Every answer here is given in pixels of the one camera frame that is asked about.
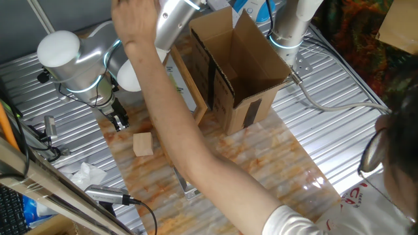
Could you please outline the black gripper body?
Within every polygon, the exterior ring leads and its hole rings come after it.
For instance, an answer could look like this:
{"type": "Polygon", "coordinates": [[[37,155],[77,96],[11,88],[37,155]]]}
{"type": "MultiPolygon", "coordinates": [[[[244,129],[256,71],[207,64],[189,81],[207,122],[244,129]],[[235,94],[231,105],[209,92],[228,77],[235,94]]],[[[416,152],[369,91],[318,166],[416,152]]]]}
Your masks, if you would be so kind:
{"type": "Polygon", "coordinates": [[[120,104],[119,100],[116,97],[112,97],[104,106],[103,114],[106,118],[112,122],[113,117],[119,117],[121,115],[127,114],[124,107],[120,104]]]}

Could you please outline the person left hand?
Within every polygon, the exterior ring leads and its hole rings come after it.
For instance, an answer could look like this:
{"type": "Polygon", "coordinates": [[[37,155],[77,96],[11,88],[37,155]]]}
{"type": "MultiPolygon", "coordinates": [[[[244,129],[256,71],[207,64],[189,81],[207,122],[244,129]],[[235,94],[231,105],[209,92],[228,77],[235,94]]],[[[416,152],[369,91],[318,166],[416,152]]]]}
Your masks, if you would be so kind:
{"type": "Polygon", "coordinates": [[[125,48],[154,43],[159,10],[155,0],[112,0],[112,21],[125,48]]]}

